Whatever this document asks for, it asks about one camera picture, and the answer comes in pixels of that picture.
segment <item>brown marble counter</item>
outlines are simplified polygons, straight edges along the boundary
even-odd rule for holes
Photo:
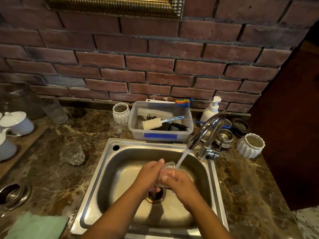
[[[0,214],[0,238],[4,238],[24,211],[38,215],[70,217],[61,238],[78,238],[69,233],[91,177],[109,137],[133,139],[128,131],[110,132],[108,111],[87,110],[82,119],[56,125],[45,118],[37,121],[50,126],[0,186],[18,182],[32,185],[29,200],[20,208]],[[86,153],[82,165],[61,162],[59,151],[67,142],[80,142]],[[242,157],[232,147],[216,160],[217,174],[230,233],[235,239],[302,239],[262,156],[256,161]]]

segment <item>chrome faucet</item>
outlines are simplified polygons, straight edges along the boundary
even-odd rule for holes
[[[220,147],[223,141],[221,141],[220,146],[217,149],[211,148],[211,146],[217,134],[219,133],[221,127],[223,126],[225,119],[225,114],[215,114],[207,120],[207,122],[200,128],[200,130],[195,135],[193,135],[193,137],[188,142],[187,148],[190,150],[194,150],[198,141],[200,141],[208,131],[211,132],[204,145],[201,146],[200,150],[196,154],[196,157],[199,160],[205,160],[207,156],[212,156],[216,158],[219,157]]]

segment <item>person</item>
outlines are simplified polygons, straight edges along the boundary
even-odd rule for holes
[[[142,166],[137,178],[117,201],[82,235],[81,239],[123,239],[141,202],[151,190],[164,159]],[[163,182],[176,194],[185,209],[193,216],[203,239],[232,239],[217,215],[202,198],[193,181],[184,171],[175,169],[174,180],[163,176]]]

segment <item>sink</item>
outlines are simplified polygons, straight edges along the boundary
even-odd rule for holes
[[[185,144],[154,143],[109,138],[74,220],[71,233],[81,235],[132,185],[141,167],[152,160],[177,164]],[[198,160],[195,151],[180,166],[228,229],[214,161]],[[176,195],[164,190],[161,202],[144,200],[125,238],[200,237],[193,217]]]

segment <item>glass cup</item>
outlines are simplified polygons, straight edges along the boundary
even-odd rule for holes
[[[43,103],[42,109],[55,123],[62,124],[68,120],[67,114],[57,99],[47,99]]]
[[[110,121],[111,131],[119,135],[126,132],[124,124],[117,123],[114,119]]]
[[[61,148],[60,159],[72,165],[80,165],[85,160],[85,154],[82,145],[72,142]]]
[[[157,181],[155,182],[154,186],[170,189],[170,187],[168,187],[167,185],[164,184],[164,182],[162,181],[162,177],[164,175],[166,175],[166,176],[171,177],[172,179],[176,180],[174,169],[175,169],[175,163],[173,161],[164,164],[164,167],[159,172],[159,175],[157,177]]]

